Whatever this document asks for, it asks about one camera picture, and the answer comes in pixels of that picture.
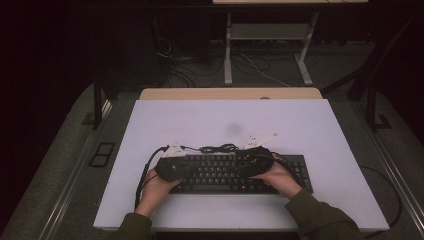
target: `small white object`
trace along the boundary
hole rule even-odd
[[[278,136],[277,133],[270,135],[260,135],[260,136],[250,136],[249,142],[244,145],[244,149],[251,149],[262,146],[264,143],[267,143]]]
[[[169,144],[168,150],[163,154],[163,157],[184,157],[184,150],[177,143]]]

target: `white tabletop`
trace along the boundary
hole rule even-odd
[[[144,164],[159,147],[173,142],[193,148],[242,147],[251,135],[273,133],[278,137],[264,147],[304,155],[317,199],[342,209],[362,231],[388,229],[323,99],[137,101],[94,226],[115,229],[133,211]],[[153,214],[152,231],[295,230],[286,202],[277,195],[170,195]]]

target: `olive green sleeve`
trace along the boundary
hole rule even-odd
[[[295,219],[300,234],[311,240],[364,239],[348,215],[327,203],[318,202],[306,190],[299,192],[285,207]]]
[[[145,216],[136,213],[125,215],[121,226],[113,232],[106,240],[147,240],[150,239],[149,232],[152,221]]]

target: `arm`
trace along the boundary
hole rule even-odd
[[[169,191],[178,185],[180,180],[166,182],[157,176],[154,169],[147,173],[145,186],[140,203],[134,213],[128,213],[119,229],[106,240],[145,240],[150,239],[149,232],[152,226],[150,216],[154,210],[166,199]]]
[[[285,207],[303,236],[308,236],[311,240],[364,239],[349,216],[327,203],[318,202],[278,163],[274,163],[268,172],[253,178],[262,179],[265,184],[272,185],[281,195],[290,199]]]

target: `black keyboard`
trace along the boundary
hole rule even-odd
[[[303,155],[283,155],[301,185],[313,192]],[[187,155],[194,165],[189,176],[170,193],[174,194],[278,194],[273,187],[258,179],[240,178],[235,167],[248,164],[247,157],[236,155]]]

